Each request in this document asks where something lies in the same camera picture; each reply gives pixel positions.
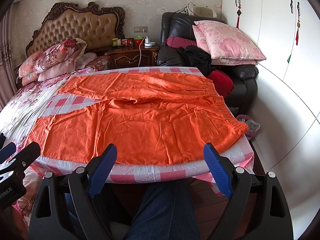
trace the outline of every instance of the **wardrobe door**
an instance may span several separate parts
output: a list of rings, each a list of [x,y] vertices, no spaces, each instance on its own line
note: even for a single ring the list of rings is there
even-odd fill
[[[258,48],[267,57],[259,63],[283,80],[295,38],[295,0],[262,0]]]
[[[237,24],[237,6],[235,3],[236,0],[222,0],[222,15],[221,20],[226,24],[229,24],[233,27],[236,27]]]
[[[261,23],[261,0],[240,0],[240,3],[239,30],[257,45]]]
[[[317,116],[320,112],[320,20],[307,0],[296,0],[295,11],[298,11],[298,2],[301,23],[298,45],[293,45],[284,82]]]
[[[315,121],[306,135],[271,171],[288,202],[294,239],[306,230],[320,206],[320,124]]]
[[[248,113],[260,123],[256,136],[263,168],[268,171],[284,158],[316,120],[303,101],[281,80],[257,65],[258,93]]]

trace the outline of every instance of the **red cloth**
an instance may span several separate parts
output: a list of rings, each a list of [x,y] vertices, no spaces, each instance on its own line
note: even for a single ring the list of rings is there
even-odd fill
[[[175,49],[179,47],[183,47],[185,49],[186,46],[189,46],[189,45],[197,46],[196,41],[192,41],[192,40],[188,40],[180,37],[169,37],[167,38],[166,42],[169,47],[172,47]]]
[[[234,89],[231,78],[229,78],[227,74],[223,73],[220,70],[212,71],[211,74],[207,76],[207,78],[212,80],[217,93],[224,98],[229,95]]]

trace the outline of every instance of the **tufted leather headboard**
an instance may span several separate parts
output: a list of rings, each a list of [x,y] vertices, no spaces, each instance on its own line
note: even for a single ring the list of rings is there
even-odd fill
[[[86,52],[111,47],[113,38],[124,39],[123,8],[98,8],[95,2],[89,2],[86,8],[75,3],[55,3],[41,28],[33,32],[33,40],[26,47],[27,57],[70,38],[86,41]]]

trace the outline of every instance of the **white charging cable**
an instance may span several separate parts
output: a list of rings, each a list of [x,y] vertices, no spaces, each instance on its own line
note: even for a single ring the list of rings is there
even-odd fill
[[[143,31],[143,35],[144,35],[144,38],[142,39],[142,41],[140,42],[140,45],[139,45],[139,50],[140,50],[140,60],[139,60],[139,64],[138,64],[138,67],[140,67],[140,62],[141,62],[141,56],[142,56],[142,53],[141,53],[141,44],[143,43],[144,39],[146,38],[145,34],[144,34],[144,28],[142,29]]]

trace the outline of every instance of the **tassel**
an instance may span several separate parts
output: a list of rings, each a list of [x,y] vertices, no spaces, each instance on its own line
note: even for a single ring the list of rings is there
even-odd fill
[[[238,28],[238,29],[239,29],[239,19],[240,19],[240,16],[238,16],[237,26],[236,26],[236,28]]]
[[[299,40],[299,28],[297,30],[297,35],[296,35],[296,45],[298,45],[298,40]]]

